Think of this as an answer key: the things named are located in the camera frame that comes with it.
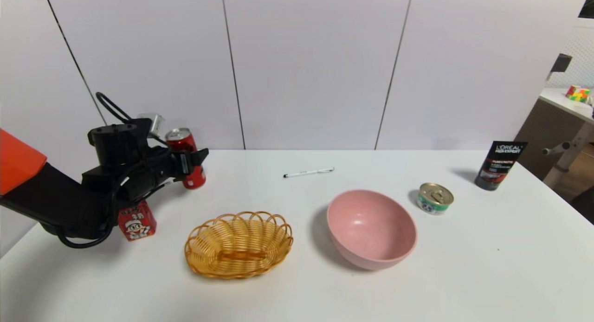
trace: can lid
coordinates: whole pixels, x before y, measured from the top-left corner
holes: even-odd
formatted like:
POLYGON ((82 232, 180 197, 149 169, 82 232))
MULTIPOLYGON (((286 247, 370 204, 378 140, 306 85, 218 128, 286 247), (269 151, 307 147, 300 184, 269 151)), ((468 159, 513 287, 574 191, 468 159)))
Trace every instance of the can lid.
POLYGON ((420 193, 425 199, 439 205, 449 205, 454 202, 454 195, 450 190, 435 183, 424 183, 420 186, 420 193))
POLYGON ((174 128, 165 134, 165 140, 168 142, 176 142, 178 140, 184 140, 188 136, 191 136, 191 132, 188 128, 174 128))

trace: orange woven basket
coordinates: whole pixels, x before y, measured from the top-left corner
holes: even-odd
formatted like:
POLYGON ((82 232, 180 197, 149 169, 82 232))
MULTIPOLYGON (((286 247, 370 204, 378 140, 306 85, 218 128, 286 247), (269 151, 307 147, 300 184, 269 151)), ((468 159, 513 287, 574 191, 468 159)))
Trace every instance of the orange woven basket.
POLYGON ((293 231, 280 215, 223 214, 193 229, 185 244, 187 265, 210 278, 247 278, 273 269, 287 256, 293 231))

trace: rubik's cube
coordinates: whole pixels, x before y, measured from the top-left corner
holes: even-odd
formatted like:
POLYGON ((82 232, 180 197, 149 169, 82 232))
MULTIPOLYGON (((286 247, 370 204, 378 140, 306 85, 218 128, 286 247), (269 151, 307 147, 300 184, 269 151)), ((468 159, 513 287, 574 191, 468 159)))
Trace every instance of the rubik's cube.
POLYGON ((578 87, 577 85, 571 85, 565 97, 575 100, 576 102, 585 103, 590 95, 590 89, 578 87))

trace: cartoon boy logo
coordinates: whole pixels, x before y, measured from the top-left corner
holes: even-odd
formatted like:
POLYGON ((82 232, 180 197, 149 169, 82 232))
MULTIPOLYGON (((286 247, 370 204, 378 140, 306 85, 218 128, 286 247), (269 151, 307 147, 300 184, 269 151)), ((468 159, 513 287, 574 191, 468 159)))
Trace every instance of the cartoon boy logo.
POLYGON ((150 231, 150 225, 142 225, 140 220, 130 220, 126 223, 125 227, 131 239, 143 238, 150 231))

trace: white wall panel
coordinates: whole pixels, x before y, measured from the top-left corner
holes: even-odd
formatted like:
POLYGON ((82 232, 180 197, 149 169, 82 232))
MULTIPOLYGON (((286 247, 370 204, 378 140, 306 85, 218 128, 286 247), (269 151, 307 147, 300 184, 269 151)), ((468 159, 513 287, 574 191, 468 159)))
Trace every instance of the white wall panel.
POLYGON ((547 88, 567 88, 571 85, 594 88, 594 19, 577 18, 567 36, 562 53, 571 55, 565 72, 554 72, 547 88))
POLYGON ((246 147, 373 149, 409 0, 225 0, 246 147))
POLYGON ((189 127, 199 147, 244 147, 222 0, 50 2, 93 93, 189 127))
MULTIPOLYGON (((82 172, 98 164, 87 132, 103 121, 70 57, 47 0, 1 3, 0 127, 41 151, 54 167, 80 181, 82 172)), ((2 256, 35 221, 0 208, 2 256)))
POLYGON ((513 140, 585 0, 412 0, 378 149, 513 140))

